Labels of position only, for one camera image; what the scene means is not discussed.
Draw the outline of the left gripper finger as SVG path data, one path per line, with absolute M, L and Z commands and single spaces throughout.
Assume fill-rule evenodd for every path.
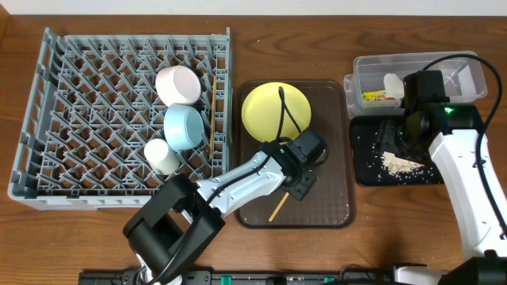
M 312 185 L 312 183 L 299 182 L 292 186 L 287 186 L 287 192 L 298 201 L 302 201 L 311 190 Z
M 318 172 L 313 169 L 304 169 L 302 173 L 301 183 L 305 190 L 310 190 L 315 181 L 317 180 Z

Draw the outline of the pile of rice scraps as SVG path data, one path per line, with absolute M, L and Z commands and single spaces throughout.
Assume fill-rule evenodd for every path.
M 438 171 L 395 157 L 392 153 L 375 149 L 373 137 L 353 137 L 353 161 L 356 179 L 363 186 L 441 184 Z

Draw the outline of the yellow green snack wrapper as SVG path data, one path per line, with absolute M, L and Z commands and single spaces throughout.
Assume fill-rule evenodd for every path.
M 364 92 L 363 98 L 366 101 L 381 101 L 385 100 L 386 97 L 386 91 L 385 90 L 379 90 L 379 91 L 370 91 L 370 92 Z

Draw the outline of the white tissue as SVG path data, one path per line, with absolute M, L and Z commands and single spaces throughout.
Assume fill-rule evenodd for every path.
M 396 74 L 386 74 L 383 78 L 387 98 L 401 100 L 404 98 L 404 85 Z

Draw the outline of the yellow round plate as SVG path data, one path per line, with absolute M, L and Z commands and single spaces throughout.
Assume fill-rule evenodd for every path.
M 242 103 L 242 122 L 248 133 L 257 141 L 271 142 L 276 138 L 280 126 L 281 102 L 279 88 L 284 90 L 284 122 L 280 137 L 295 139 L 311 122 L 311 106 L 306 96 L 293 85 L 283 82 L 268 82 L 254 88 Z

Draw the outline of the light blue bowl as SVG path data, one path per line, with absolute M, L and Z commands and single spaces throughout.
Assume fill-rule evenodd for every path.
M 190 150 L 200 145 L 204 123 L 194 107 L 173 104 L 166 110 L 163 131 L 172 150 Z

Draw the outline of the light green cup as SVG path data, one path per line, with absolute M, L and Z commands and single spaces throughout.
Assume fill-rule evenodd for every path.
M 152 139 L 144 147 L 144 156 L 157 174 L 170 175 L 180 165 L 176 153 L 164 139 Z

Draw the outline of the white bowl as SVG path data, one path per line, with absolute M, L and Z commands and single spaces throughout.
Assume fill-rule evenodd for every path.
M 166 105 L 192 105 L 201 95 L 200 80 L 186 66 L 161 69 L 155 78 L 155 88 L 160 100 Z

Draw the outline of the wooden chopstick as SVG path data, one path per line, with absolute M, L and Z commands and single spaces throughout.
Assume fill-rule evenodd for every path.
M 217 77 L 213 78 L 213 86 L 212 86 L 212 105 L 211 105 L 211 120 L 210 120 L 210 151 L 209 151 L 209 159 L 210 161 L 213 158 L 214 145 L 215 145 L 215 107 L 216 107 L 216 84 Z
M 274 211 L 270 215 L 269 222 L 272 222 L 274 220 L 274 218 L 276 217 L 276 215 L 278 214 L 280 209 L 283 207 L 283 205 L 288 197 L 289 197 L 289 193 L 285 192 L 283 197 L 281 198 L 280 202 L 277 204 L 276 208 L 274 209 Z

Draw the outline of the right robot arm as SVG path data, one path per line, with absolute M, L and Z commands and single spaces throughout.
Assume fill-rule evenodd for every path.
M 459 225 L 463 263 L 450 272 L 415 265 L 395 269 L 400 284 L 504 284 L 506 198 L 492 166 L 484 123 L 472 104 L 422 104 L 388 116 L 377 133 L 382 151 L 433 164 Z

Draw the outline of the black waste tray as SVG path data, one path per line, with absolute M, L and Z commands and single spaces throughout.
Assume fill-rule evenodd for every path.
M 401 116 L 356 116 L 349 126 L 356 180 L 363 186 L 443 184 L 434 165 L 422 165 L 409 172 L 392 171 L 375 145 L 380 123 Z

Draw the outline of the grey plastic dishwasher rack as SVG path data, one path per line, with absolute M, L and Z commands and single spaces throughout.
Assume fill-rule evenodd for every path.
M 231 167 L 231 34 L 67 35 L 44 32 L 9 198 L 40 211 L 141 207 L 166 182 L 143 149 L 163 135 L 166 106 L 156 74 L 185 66 L 200 80 L 195 106 L 204 133 L 177 153 L 178 173 L 193 181 Z M 215 145 L 210 161 L 213 78 Z

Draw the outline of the dark brown serving tray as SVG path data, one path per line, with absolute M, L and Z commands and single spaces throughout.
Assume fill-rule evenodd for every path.
M 250 229 L 344 228 L 356 214 L 345 91 L 333 81 L 292 80 L 289 84 L 309 100 L 310 126 L 326 141 L 330 156 L 316 169 L 317 180 L 305 198 L 298 201 L 289 196 L 272 221 L 269 217 L 285 194 L 282 189 L 250 201 L 234 216 Z

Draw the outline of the clear plastic bin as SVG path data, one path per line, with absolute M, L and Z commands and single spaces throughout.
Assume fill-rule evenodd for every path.
M 344 78 L 349 118 L 356 116 L 402 115 L 400 101 L 368 101 L 364 93 L 384 89 L 384 76 L 404 79 L 431 63 L 450 55 L 449 51 L 368 55 L 355 58 L 353 73 Z M 446 96 L 452 103 L 467 103 L 488 94 L 481 63 L 467 58 L 447 59 L 431 67 L 442 72 Z

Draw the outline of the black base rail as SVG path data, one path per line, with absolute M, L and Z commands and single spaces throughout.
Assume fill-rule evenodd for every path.
M 116 272 L 81 272 L 78 285 L 123 285 L 144 284 L 146 274 L 139 273 L 136 268 L 129 268 Z M 309 274 L 309 273 L 252 273 L 252 272 L 210 272 L 190 271 L 178 276 L 171 284 L 181 285 L 265 285 L 265 284 L 323 284 L 337 283 L 339 280 L 366 279 L 385 280 L 394 282 L 392 272 L 366 272 L 359 268 L 345 269 L 337 274 Z

